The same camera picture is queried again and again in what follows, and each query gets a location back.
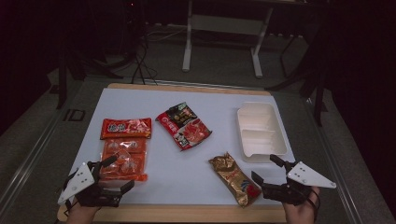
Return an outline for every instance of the food package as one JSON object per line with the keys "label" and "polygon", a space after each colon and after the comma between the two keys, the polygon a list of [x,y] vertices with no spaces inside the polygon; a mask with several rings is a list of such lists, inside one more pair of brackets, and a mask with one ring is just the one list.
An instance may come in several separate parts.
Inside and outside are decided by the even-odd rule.
{"label": "food package", "polygon": [[262,193],[260,188],[242,172],[228,152],[224,156],[217,156],[209,160],[209,162],[240,206],[249,206]]}
{"label": "food package", "polygon": [[195,147],[212,134],[186,103],[170,107],[156,120],[172,135],[181,150]]}
{"label": "food package", "polygon": [[100,139],[116,137],[151,137],[151,118],[104,119]]}
{"label": "food package", "polygon": [[107,138],[102,161],[116,155],[117,160],[100,171],[101,181],[146,181],[145,171],[147,139],[145,137]]}

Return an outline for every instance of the table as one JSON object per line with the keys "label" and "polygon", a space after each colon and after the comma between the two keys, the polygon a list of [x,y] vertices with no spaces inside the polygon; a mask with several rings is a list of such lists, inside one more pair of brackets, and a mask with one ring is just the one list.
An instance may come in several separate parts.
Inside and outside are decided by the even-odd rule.
{"label": "table", "polygon": [[265,16],[261,21],[227,18],[227,17],[219,17],[219,16],[194,14],[192,10],[193,1],[189,0],[188,19],[187,19],[187,40],[186,40],[186,48],[184,51],[184,58],[182,65],[182,70],[184,72],[190,71],[192,30],[205,30],[205,31],[232,33],[232,34],[242,34],[242,35],[256,35],[257,43],[253,48],[251,48],[250,54],[253,62],[255,76],[257,78],[261,78],[262,67],[259,59],[259,52],[260,52],[260,48],[262,47],[262,41],[264,40],[264,37],[266,35],[271,16],[273,14],[274,7],[285,4],[296,5],[299,7],[328,6],[328,4],[307,3],[305,1],[296,1],[296,0],[259,0],[259,1],[246,1],[244,4],[261,4],[268,6],[268,8],[262,13]]}
{"label": "table", "polygon": [[[125,111],[119,111],[120,113],[118,113],[117,111],[108,112],[110,110],[104,110],[103,108],[108,108],[113,104],[122,104],[122,101],[124,99],[129,98],[132,95],[136,97],[143,97],[143,95],[139,95],[139,93],[142,92],[149,95],[148,98],[153,96],[158,96],[159,98],[161,98],[161,100],[152,99],[151,102],[153,102],[155,105],[159,104],[160,107],[163,108],[163,110],[166,110],[175,102],[180,101],[180,99],[188,99],[188,102],[191,103],[188,105],[198,115],[198,117],[200,117],[201,115],[202,117],[200,118],[203,121],[206,120],[209,129],[210,127],[213,128],[213,133],[202,144],[197,146],[197,148],[192,148],[188,151],[179,152],[177,151],[175,143],[171,140],[169,136],[167,136],[165,130],[163,130],[163,128],[160,127],[157,122],[153,121],[155,122],[153,124],[153,137],[149,140],[148,143],[148,183],[136,182],[136,186],[130,191],[130,193],[125,194],[122,198],[119,208],[104,207],[98,212],[95,220],[118,222],[285,222],[285,215],[282,205],[279,202],[264,200],[263,197],[260,197],[253,205],[242,209],[239,205],[237,205],[232,194],[227,190],[223,183],[220,182],[219,178],[216,177],[215,172],[213,172],[213,169],[210,168],[208,162],[200,162],[200,165],[196,165],[195,170],[199,170],[197,173],[187,174],[186,176],[183,176],[184,174],[182,172],[177,173],[183,178],[189,178],[189,175],[205,178],[205,183],[199,187],[189,186],[189,183],[183,184],[183,178],[180,178],[180,183],[177,183],[177,185],[188,186],[188,190],[185,190],[185,192],[173,192],[171,189],[174,188],[175,182],[177,180],[174,179],[172,176],[162,176],[172,174],[156,174],[156,171],[161,169],[161,166],[158,166],[158,164],[156,164],[157,162],[154,162],[159,160],[159,158],[156,157],[160,157],[163,159],[163,163],[165,164],[167,161],[179,162],[180,164],[182,164],[181,166],[184,167],[187,171],[195,172],[193,167],[189,167],[189,165],[184,161],[199,160],[195,158],[203,158],[203,160],[207,161],[214,156],[222,155],[222,153],[229,151],[237,161],[238,165],[247,175],[249,175],[247,173],[249,169],[254,169],[259,174],[263,174],[263,172],[265,171],[270,171],[267,172],[267,181],[271,181],[275,184],[283,183],[285,181],[284,170],[277,167],[273,163],[263,164],[242,162],[239,151],[240,147],[235,146],[238,145],[238,139],[236,139],[237,131],[235,128],[232,128],[236,127],[236,123],[229,122],[228,120],[223,121],[229,123],[229,125],[227,127],[224,127],[225,131],[221,132],[221,127],[219,127],[219,125],[215,122],[218,117],[212,116],[212,118],[210,118],[205,112],[207,111],[207,108],[197,107],[199,104],[202,104],[203,101],[208,100],[207,97],[213,98],[213,101],[217,101],[218,99],[223,98],[224,102],[222,103],[222,105],[212,105],[210,107],[211,109],[209,109],[209,112],[217,112],[218,108],[224,107],[224,111],[222,111],[222,116],[224,118],[228,118],[234,114],[234,119],[236,120],[237,108],[235,107],[230,111],[228,107],[229,105],[238,105],[239,103],[246,101],[246,99],[252,101],[257,101],[260,99],[264,99],[264,101],[272,101],[273,97],[266,91],[240,91],[192,87],[186,88],[111,84],[107,89],[104,89],[104,92],[102,93],[101,99],[99,100],[98,106],[96,107],[95,113],[92,117],[90,127],[84,137],[84,140],[76,157],[72,172],[84,161],[92,160],[92,155],[96,155],[97,160],[100,159],[99,154],[103,148],[103,145],[101,145],[103,143],[101,143],[98,138],[100,126],[102,124],[101,120],[103,120],[103,118],[106,116],[110,116],[110,114],[112,114],[113,112],[113,115],[117,118],[125,119],[122,117],[122,114],[125,114]],[[168,92],[171,92],[169,96],[181,94],[183,95],[183,97],[180,97],[180,99],[165,100],[163,97],[166,97]],[[120,94],[120,99],[115,99],[114,94]],[[199,98],[201,98],[202,100],[196,100],[196,102],[193,102],[191,100],[191,97],[197,96],[199,96]],[[136,111],[129,113],[130,115],[128,116],[142,117],[143,114],[150,115],[162,113],[162,111],[157,110],[157,107],[155,105],[152,107],[154,112],[144,111],[144,109],[136,109]],[[229,143],[219,143],[220,139],[224,139],[226,136],[229,135],[235,136],[235,139],[231,139]],[[154,148],[155,146],[157,146],[154,141],[160,141],[162,143],[163,151],[159,151]],[[287,142],[286,145],[288,147],[288,153],[287,155],[285,155],[284,160],[293,161],[294,157],[292,155],[289,142]],[[163,169],[165,170],[172,170],[174,168],[175,167],[163,167]],[[209,174],[203,172],[203,170],[205,170],[206,172],[208,170],[212,171]],[[157,188],[169,188],[168,191],[170,197],[169,195],[164,195],[162,191],[156,192],[155,189]],[[154,196],[148,196],[147,189],[149,189],[150,194],[153,194]],[[213,190],[213,192],[215,192],[215,195],[219,195],[219,197],[213,198],[212,194],[205,193],[209,190]],[[195,196],[184,198],[186,197],[186,194],[190,194],[191,196],[194,194],[195,191],[197,192]],[[58,218],[60,220],[65,220],[64,210],[65,206],[61,206],[58,212]]]}

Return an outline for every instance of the white desk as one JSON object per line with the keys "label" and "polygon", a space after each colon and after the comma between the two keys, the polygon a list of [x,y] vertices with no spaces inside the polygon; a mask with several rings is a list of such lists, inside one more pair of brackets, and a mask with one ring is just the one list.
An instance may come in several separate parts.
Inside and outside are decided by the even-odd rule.
{"label": "white desk", "polygon": [[[103,119],[155,119],[170,106],[187,102],[213,133],[200,145],[180,151],[169,133],[153,121],[148,140],[147,182],[136,182],[119,208],[102,208],[95,220],[115,222],[285,222],[279,202],[262,196],[241,208],[220,181],[208,160],[228,151],[250,176],[251,171],[266,182],[285,183],[284,169],[273,163],[242,161],[236,111],[244,102],[267,102],[265,91],[234,91],[203,88],[112,84],[104,89],[92,116],[71,172],[86,161],[99,161],[104,142],[99,139]],[[289,141],[284,160],[294,161]],[[60,220],[65,220],[61,206]]]}

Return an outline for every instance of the white plastic container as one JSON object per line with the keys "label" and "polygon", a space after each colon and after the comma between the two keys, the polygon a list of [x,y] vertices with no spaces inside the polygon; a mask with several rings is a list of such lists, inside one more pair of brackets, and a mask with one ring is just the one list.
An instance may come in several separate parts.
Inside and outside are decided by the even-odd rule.
{"label": "white plastic container", "polygon": [[283,156],[288,152],[273,105],[245,102],[237,117],[244,161],[271,162],[270,154]]}

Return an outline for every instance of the red snack bag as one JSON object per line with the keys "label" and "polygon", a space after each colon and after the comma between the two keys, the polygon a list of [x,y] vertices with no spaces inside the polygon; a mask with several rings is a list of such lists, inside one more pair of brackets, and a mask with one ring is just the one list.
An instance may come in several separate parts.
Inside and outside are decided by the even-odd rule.
{"label": "red snack bag", "polygon": [[101,169],[101,179],[146,181],[146,141],[144,137],[107,138],[102,161],[113,155],[117,156],[117,160]]}
{"label": "red snack bag", "polygon": [[170,107],[156,120],[172,135],[181,150],[195,147],[212,134],[186,103]]}
{"label": "red snack bag", "polygon": [[151,137],[151,119],[104,119],[100,139]]}

